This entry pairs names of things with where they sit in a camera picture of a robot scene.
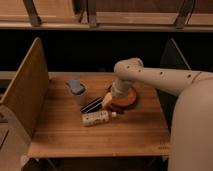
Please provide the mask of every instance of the wooden tabletop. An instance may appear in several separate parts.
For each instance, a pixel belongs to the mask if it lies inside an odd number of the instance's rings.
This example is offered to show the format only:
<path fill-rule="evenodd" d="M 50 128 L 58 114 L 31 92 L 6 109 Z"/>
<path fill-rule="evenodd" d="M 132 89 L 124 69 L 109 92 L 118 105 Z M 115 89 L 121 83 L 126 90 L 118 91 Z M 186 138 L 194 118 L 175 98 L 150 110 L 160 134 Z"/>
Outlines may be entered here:
<path fill-rule="evenodd" d="M 160 156 L 169 154 L 169 131 L 154 88 L 135 83 L 138 104 L 109 123 L 84 127 L 80 106 L 65 82 L 78 78 L 87 102 L 104 96 L 112 75 L 51 79 L 28 155 L 43 157 Z"/>

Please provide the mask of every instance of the wooden panel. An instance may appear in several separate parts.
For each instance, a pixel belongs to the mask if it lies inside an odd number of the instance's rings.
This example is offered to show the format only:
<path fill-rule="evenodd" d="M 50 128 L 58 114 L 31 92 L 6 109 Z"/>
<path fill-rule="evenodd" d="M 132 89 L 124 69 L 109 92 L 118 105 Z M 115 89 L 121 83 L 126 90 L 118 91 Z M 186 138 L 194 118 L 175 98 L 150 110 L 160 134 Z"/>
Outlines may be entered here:
<path fill-rule="evenodd" d="M 70 22 L 79 18 L 74 14 L 72 0 L 34 0 L 34 3 L 43 22 Z M 29 21 L 23 1 L 0 1 L 0 21 Z"/>
<path fill-rule="evenodd" d="M 97 12 L 97 23 L 172 25 L 177 13 Z"/>
<path fill-rule="evenodd" d="M 1 112 L 29 143 L 49 85 L 41 40 L 36 38 L 1 99 Z"/>
<path fill-rule="evenodd" d="M 139 98 L 136 108 L 109 123 L 84 127 L 80 107 L 65 84 L 70 78 L 51 80 L 29 148 L 30 157 L 168 155 L 169 131 L 152 87 L 135 83 Z M 77 78 L 87 87 L 88 102 L 103 96 L 115 79 L 112 75 Z"/>
<path fill-rule="evenodd" d="M 183 0 L 96 0 L 99 12 L 176 13 Z M 212 0 L 197 0 L 196 13 L 213 13 Z"/>

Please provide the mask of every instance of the wooden divider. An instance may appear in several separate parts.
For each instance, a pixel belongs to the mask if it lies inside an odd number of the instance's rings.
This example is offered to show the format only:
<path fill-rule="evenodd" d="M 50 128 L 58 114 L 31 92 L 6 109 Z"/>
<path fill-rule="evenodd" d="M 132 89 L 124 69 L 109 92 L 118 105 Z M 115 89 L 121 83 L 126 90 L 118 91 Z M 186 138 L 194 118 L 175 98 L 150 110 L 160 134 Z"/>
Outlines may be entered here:
<path fill-rule="evenodd" d="M 48 85 L 41 40 L 36 38 L 0 101 L 0 112 L 27 144 L 33 136 Z"/>

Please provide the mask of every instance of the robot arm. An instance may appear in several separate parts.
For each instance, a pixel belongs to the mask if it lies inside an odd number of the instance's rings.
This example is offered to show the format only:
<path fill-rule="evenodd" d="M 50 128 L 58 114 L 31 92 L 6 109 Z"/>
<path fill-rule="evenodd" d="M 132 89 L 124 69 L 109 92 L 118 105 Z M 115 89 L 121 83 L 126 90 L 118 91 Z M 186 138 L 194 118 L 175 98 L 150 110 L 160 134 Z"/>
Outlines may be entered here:
<path fill-rule="evenodd" d="M 139 58 L 119 61 L 114 67 L 117 79 L 112 84 L 112 97 L 124 97 L 135 81 L 144 82 L 159 90 L 178 96 L 186 87 L 213 74 L 202 71 L 145 68 Z"/>
<path fill-rule="evenodd" d="M 171 129 L 169 171 L 213 170 L 213 73 L 144 68 L 138 58 L 118 62 L 112 98 L 125 97 L 135 81 L 178 96 Z"/>

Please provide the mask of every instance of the dark background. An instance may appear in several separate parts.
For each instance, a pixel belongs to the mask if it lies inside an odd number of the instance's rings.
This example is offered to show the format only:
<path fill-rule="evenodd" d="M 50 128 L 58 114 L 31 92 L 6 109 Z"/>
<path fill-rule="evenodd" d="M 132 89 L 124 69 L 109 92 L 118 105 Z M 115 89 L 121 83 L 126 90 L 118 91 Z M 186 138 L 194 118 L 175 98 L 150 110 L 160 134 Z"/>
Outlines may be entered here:
<path fill-rule="evenodd" d="M 192 69 L 212 70 L 213 33 L 0 30 L 0 70 L 15 71 L 35 37 L 43 42 L 49 71 L 112 71 L 116 61 L 140 57 L 158 67 L 174 38 Z"/>

